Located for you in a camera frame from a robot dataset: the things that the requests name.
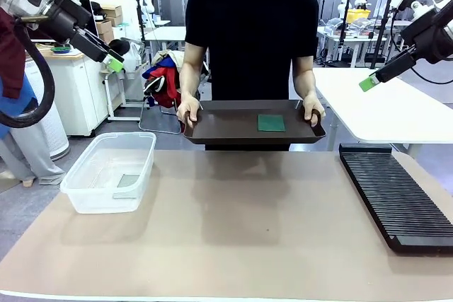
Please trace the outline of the person's right hand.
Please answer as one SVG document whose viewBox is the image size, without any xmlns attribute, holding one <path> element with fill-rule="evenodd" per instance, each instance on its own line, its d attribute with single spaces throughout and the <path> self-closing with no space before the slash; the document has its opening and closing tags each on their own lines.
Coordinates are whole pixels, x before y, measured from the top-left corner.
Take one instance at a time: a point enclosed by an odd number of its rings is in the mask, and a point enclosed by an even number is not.
<svg viewBox="0 0 453 302">
<path fill-rule="evenodd" d="M 177 109 L 177 117 L 186 127 L 193 128 L 197 123 L 200 102 L 191 95 L 183 95 Z"/>
</svg>

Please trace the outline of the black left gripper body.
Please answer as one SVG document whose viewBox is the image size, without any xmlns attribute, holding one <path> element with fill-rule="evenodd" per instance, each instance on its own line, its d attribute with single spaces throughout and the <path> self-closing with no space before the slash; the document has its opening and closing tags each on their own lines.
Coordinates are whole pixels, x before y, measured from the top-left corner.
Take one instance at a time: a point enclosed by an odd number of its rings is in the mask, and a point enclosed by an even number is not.
<svg viewBox="0 0 453 302">
<path fill-rule="evenodd" d="M 58 43 L 73 38 L 92 19 L 91 12 L 72 0 L 53 0 L 45 16 L 41 31 Z"/>
</svg>

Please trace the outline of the person's left hand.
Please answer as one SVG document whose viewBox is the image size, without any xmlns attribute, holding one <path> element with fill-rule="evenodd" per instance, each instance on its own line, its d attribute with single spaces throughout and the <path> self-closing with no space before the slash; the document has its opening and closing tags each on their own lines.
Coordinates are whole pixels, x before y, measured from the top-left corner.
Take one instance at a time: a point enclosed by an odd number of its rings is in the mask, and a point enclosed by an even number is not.
<svg viewBox="0 0 453 302">
<path fill-rule="evenodd" d="M 313 91 L 308 93 L 303 99 L 304 119 L 315 127 L 325 116 L 326 112 L 317 94 Z"/>
</svg>

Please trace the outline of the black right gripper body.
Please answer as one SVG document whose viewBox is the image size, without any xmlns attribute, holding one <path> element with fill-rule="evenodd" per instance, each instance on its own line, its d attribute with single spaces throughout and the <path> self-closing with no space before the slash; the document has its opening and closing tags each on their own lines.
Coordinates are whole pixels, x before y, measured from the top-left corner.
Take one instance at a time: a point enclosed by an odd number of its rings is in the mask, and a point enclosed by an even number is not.
<svg viewBox="0 0 453 302">
<path fill-rule="evenodd" d="M 452 55 L 452 38 L 435 22 L 437 12 L 430 9 L 401 31 L 410 47 L 408 55 L 413 65 L 419 59 L 436 64 Z"/>
</svg>

